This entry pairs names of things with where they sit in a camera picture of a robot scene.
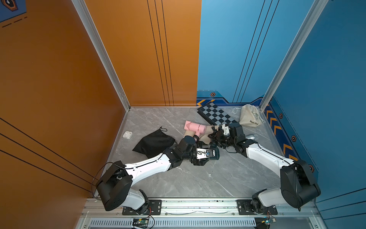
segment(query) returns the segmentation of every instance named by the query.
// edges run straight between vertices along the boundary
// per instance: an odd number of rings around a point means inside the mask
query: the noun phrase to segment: mounting plate
[[[161,200],[150,200],[149,207],[151,207],[151,215],[160,215]],[[139,214],[130,207],[124,207],[122,215],[139,215]]]
[[[251,200],[237,200],[236,204],[238,206],[238,210],[239,210],[239,215],[257,215],[255,214],[250,207],[250,202]],[[269,213],[271,215],[277,215],[277,208],[275,205],[267,207]]]

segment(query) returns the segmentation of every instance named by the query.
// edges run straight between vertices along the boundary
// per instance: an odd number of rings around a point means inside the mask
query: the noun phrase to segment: blue wall
[[[312,3],[202,0],[198,91],[217,91],[230,103],[263,96]]]
[[[23,14],[27,12],[26,6],[25,6],[25,0],[16,0],[16,5],[18,7],[17,10],[11,11],[6,6],[0,2],[0,22],[6,21],[10,18],[13,18],[15,16],[18,16],[20,14]]]
[[[332,229],[366,218],[365,86],[366,1],[329,1],[274,97],[318,168]]]

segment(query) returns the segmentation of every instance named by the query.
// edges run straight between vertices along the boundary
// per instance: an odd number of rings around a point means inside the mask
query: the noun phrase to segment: chessboard
[[[198,108],[197,112],[211,125],[237,122],[225,111],[218,108],[213,102],[209,102],[208,104]]]

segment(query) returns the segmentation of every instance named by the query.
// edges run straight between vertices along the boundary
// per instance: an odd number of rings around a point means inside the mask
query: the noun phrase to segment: gray marble surface
[[[233,108],[222,109],[239,120],[240,109],[236,114],[232,112]],[[197,113],[197,108],[132,108],[123,132],[132,131],[133,136],[129,140],[121,137],[111,161],[121,160],[126,164],[146,160],[146,155],[132,149],[142,137],[161,126],[179,142],[185,132],[186,120],[208,125]],[[263,147],[280,154],[265,125],[268,123],[257,128],[243,127],[244,134],[257,134],[257,141]],[[251,197],[262,189],[278,187],[279,177],[259,162],[220,149],[219,160],[209,161],[205,166],[194,166],[186,160],[181,166],[155,174],[132,188],[144,190],[148,197]]]

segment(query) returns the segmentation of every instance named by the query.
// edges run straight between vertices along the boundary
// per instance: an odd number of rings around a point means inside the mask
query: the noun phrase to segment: ventilation grille
[[[89,224],[92,228],[131,228],[132,218],[92,218]],[[155,218],[154,227],[254,227],[254,218]]]

